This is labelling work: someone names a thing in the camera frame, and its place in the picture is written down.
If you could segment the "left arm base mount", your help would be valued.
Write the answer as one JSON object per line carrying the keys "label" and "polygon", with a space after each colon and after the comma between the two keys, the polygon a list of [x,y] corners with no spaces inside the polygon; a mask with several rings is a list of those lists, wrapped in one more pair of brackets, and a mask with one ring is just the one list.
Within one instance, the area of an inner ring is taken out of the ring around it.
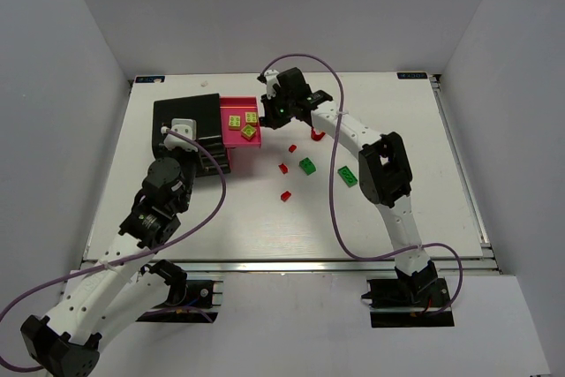
{"label": "left arm base mount", "polygon": [[222,305],[223,281],[190,277],[181,267],[161,260],[140,269],[140,277],[159,275],[168,288],[163,302],[142,314],[137,322],[213,324]]}

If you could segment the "pink top drawer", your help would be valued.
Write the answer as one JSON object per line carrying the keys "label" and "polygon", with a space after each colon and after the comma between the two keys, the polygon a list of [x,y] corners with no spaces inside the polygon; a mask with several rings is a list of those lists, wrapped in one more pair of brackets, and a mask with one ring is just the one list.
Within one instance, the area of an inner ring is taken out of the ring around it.
{"label": "pink top drawer", "polygon": [[259,109],[255,97],[220,97],[222,140],[227,148],[261,147]]}

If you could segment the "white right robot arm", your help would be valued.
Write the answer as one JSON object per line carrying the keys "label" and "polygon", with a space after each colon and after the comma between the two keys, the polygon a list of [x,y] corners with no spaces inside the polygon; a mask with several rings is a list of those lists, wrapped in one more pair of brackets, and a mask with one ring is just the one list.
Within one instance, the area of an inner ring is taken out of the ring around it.
{"label": "white right robot arm", "polygon": [[422,246],[411,207],[412,172],[402,137],[376,132],[344,109],[344,94],[336,101],[322,90],[314,92],[298,68],[266,70],[258,77],[266,86],[261,96],[260,124],[273,130],[293,118],[334,139],[330,167],[338,146],[358,159],[358,184],[385,223],[395,253],[399,290],[416,304],[437,281],[437,271]]}

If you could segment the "lime square lego brick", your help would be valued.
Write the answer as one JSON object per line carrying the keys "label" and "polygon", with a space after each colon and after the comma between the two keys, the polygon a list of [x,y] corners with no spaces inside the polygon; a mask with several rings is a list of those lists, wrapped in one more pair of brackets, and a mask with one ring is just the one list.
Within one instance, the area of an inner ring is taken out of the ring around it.
{"label": "lime square lego brick", "polygon": [[247,141],[253,140],[256,137],[257,133],[258,133],[257,127],[250,124],[245,125],[240,130],[241,136]]}

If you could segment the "red flower lego cylinder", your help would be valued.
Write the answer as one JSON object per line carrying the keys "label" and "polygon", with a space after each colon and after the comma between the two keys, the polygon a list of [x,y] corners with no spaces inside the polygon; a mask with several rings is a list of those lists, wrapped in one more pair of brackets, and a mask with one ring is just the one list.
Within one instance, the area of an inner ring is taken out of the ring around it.
{"label": "red flower lego cylinder", "polygon": [[316,129],[312,128],[310,137],[313,141],[320,141],[325,137],[326,133],[322,131],[317,131]]}

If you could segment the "green lego brick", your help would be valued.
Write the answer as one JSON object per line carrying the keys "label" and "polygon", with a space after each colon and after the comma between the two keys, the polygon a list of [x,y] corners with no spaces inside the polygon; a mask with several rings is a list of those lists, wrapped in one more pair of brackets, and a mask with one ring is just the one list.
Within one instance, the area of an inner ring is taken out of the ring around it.
{"label": "green lego brick", "polygon": [[348,166],[339,168],[337,174],[348,187],[353,187],[358,183],[358,179]]}

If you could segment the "red lego wedge piece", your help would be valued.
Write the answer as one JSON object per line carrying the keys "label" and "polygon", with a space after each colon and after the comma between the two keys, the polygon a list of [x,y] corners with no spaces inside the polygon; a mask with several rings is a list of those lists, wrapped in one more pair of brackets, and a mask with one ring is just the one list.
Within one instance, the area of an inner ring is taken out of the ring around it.
{"label": "red lego wedge piece", "polygon": [[288,167],[284,163],[279,164],[278,168],[283,174],[286,174],[286,173],[289,172]]}

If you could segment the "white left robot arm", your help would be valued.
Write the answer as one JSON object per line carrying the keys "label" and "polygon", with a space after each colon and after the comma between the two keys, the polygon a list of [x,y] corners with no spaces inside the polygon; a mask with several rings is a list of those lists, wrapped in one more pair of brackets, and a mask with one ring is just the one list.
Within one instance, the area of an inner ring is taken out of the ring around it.
{"label": "white left robot arm", "polygon": [[53,376],[88,376],[104,343],[148,309],[184,299],[186,273],[160,260],[129,290],[125,285],[180,226],[196,176],[195,155],[151,163],[130,213],[119,226],[100,271],[89,272],[76,289],[43,317],[30,316],[20,332],[30,356]]}

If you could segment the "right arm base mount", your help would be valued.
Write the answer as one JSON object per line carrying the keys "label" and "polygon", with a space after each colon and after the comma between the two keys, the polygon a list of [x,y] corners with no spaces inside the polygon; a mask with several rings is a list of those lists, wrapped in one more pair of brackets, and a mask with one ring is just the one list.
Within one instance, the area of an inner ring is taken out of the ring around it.
{"label": "right arm base mount", "polygon": [[369,308],[372,328],[452,328],[455,320],[448,286],[440,278],[418,300],[401,290],[395,279],[367,281],[361,302]]}

